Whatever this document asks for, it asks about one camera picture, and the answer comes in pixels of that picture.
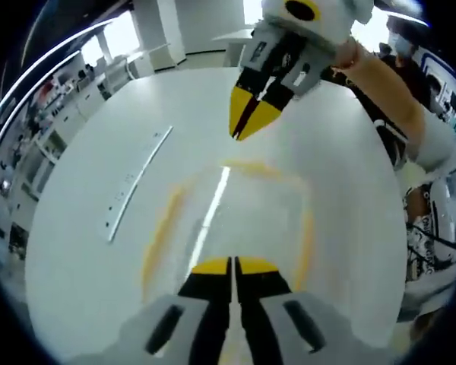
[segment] floor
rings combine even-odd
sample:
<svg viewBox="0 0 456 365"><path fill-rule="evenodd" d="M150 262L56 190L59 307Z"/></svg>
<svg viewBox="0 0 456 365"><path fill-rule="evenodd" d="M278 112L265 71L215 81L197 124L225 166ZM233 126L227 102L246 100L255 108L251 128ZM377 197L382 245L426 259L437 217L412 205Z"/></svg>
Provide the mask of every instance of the floor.
<svg viewBox="0 0 456 365"><path fill-rule="evenodd" d="M178 66L178 70L193 68L211 68L221 67L223 65L224 52L211 52L187 56L187 60ZM409 186L415 186L423 180L424 174L422 169L417 165L408 163L402 170L403 183L401 184L402 192L405 192ZM0 253L0 277L4 283L6 291L11 293L11 304L21 314L23 320L28 323L27 305L25 304L24 292L25 283L24 267L17 264L14 257L8 257L8 252ZM409 346L409 323L397 324L394 336L391 340L391 347L398 353L404 352Z"/></svg>

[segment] white table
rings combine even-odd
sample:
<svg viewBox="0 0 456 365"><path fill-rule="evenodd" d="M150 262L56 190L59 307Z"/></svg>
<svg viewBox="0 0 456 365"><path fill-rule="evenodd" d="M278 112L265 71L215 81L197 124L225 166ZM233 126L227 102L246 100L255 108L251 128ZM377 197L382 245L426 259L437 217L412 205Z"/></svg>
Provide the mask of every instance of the white table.
<svg viewBox="0 0 456 365"><path fill-rule="evenodd" d="M316 257L308 290L351 316L361 339L387 344L404 293L406 232L398 183L372 123L350 90L323 83L273 125L234 141L228 117L238 76L236 68L208 68L132 81L62 155L37 207L26 259L36 336L60 360L117 339L141 308L144 249L174 188L226 159L263 161L309 182ZM100 227L125 167L170 125L108 243ZM262 256L263 243L253 245ZM281 244L280 257L286 251ZM170 271L156 271L150 298L179 289L163 281Z"/></svg>
<svg viewBox="0 0 456 365"><path fill-rule="evenodd" d="M242 29L212 39L217 42L228 43L223 67L238 66L243 47L252 39L252 31L253 29Z"/></svg>

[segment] white desk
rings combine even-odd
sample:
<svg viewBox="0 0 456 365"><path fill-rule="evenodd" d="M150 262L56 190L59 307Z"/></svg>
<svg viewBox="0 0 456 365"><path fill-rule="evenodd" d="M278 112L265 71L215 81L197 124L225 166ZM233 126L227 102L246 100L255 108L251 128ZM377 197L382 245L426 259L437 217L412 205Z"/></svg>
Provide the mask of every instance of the white desk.
<svg viewBox="0 0 456 365"><path fill-rule="evenodd" d="M228 43L223 67L236 67L240 62L243 47L252 39L253 29L242 29L213 38L214 41Z"/></svg>
<svg viewBox="0 0 456 365"><path fill-rule="evenodd" d="M238 76L236 68L206 68L132 81L62 155L36 210L25 273L36 336L60 360L117 339L142 306L143 253L174 188L227 159L263 161L309 182L315 258L308 290L351 315L364 341L387 343L404 293L406 231L398 183L372 123L348 89L323 83L273 125L234 141L228 118ZM125 167L170 125L107 242L100 230ZM206 211L193 214L202 219ZM263 243L253 245L263 256ZM274 249L286 255L283 243ZM150 299L179 289L164 280L170 276L172 266L156 271Z"/></svg>

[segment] white sleeve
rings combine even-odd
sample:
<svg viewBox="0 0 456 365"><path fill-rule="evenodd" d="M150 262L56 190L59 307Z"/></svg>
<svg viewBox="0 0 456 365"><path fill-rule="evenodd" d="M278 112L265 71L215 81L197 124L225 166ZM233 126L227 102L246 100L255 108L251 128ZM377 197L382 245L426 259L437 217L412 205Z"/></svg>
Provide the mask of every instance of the white sleeve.
<svg viewBox="0 0 456 365"><path fill-rule="evenodd" d="M424 137L416 157L410 158L427 173L449 174L456 169L456 133L450 125L422 106Z"/></svg>

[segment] window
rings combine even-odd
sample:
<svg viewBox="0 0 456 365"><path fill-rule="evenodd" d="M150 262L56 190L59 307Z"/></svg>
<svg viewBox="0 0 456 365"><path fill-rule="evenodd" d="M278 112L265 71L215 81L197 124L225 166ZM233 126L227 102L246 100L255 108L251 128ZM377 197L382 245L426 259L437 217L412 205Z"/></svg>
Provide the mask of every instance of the window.
<svg viewBox="0 0 456 365"><path fill-rule="evenodd" d="M105 38L112 58L128 55L140 47L130 11L121 14L105 27Z"/></svg>
<svg viewBox="0 0 456 365"><path fill-rule="evenodd" d="M261 2L262 0L243 0L245 24L253 25L261 20Z"/></svg>
<svg viewBox="0 0 456 365"><path fill-rule="evenodd" d="M380 43L388 43L390 32L387 28L388 15L377 7L373 7L372 19L367 25L357 21L351 28L351 35L370 52L378 52Z"/></svg>
<svg viewBox="0 0 456 365"><path fill-rule="evenodd" d="M96 67L98 60L103 57L103 52L101 52L100 44L98 43L98 38L96 36L84 44L81 48L81 55L83 55L84 63L89 63L93 67Z"/></svg>

